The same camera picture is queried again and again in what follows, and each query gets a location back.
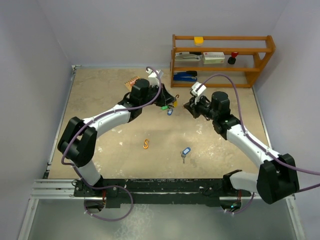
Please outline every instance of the gray wall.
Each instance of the gray wall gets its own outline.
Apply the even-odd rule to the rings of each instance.
[[[272,37],[277,50],[256,83],[271,143],[298,167],[320,172],[320,1],[291,0]],[[300,186],[320,177],[299,174]],[[320,188],[296,194],[308,239],[319,239]]]
[[[18,237],[41,178],[71,79],[36,0],[0,1],[0,238]]]
[[[289,0],[38,0],[72,64],[169,66],[172,34],[267,35]]]

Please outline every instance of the red cap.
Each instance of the red cap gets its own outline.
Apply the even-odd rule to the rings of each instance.
[[[231,53],[231,57],[235,58],[236,56],[238,56],[239,52],[235,51]]]

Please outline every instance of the blue object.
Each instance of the blue object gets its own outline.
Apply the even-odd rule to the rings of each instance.
[[[171,114],[172,114],[173,111],[174,111],[174,109],[173,109],[173,108],[170,108],[170,109],[168,110],[168,116],[171,116]]]
[[[185,150],[182,151],[182,154],[187,155],[188,153],[190,153],[191,148],[187,147]]]
[[[184,82],[196,82],[198,79],[195,76],[192,76],[191,74],[183,72],[176,72],[173,74],[173,80],[174,81],[184,81]]]

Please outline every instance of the floor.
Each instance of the floor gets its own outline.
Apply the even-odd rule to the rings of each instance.
[[[190,89],[170,88],[170,71],[163,69],[167,90],[179,94],[178,106],[171,116],[152,105],[143,108],[134,121],[119,125],[97,139],[93,157],[104,178],[221,178],[236,169],[257,173],[255,165],[233,144],[225,141],[204,117],[194,119],[182,105],[189,101]],[[95,116],[116,105],[128,92],[125,82],[134,76],[148,78],[143,68],[80,68],[76,72],[59,138],[70,118]],[[224,91],[231,101],[231,112],[239,116],[232,88],[207,88],[211,99],[215,91]],[[263,124],[252,89],[239,88],[243,121],[249,131],[267,144]],[[149,139],[149,148],[144,141]],[[191,152],[181,158],[187,148]],[[77,178],[73,169],[60,162],[55,151],[48,178]]]

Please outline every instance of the orange carabiner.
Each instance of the orange carabiner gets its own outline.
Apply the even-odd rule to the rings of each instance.
[[[147,149],[149,147],[149,139],[144,140],[143,148]]]

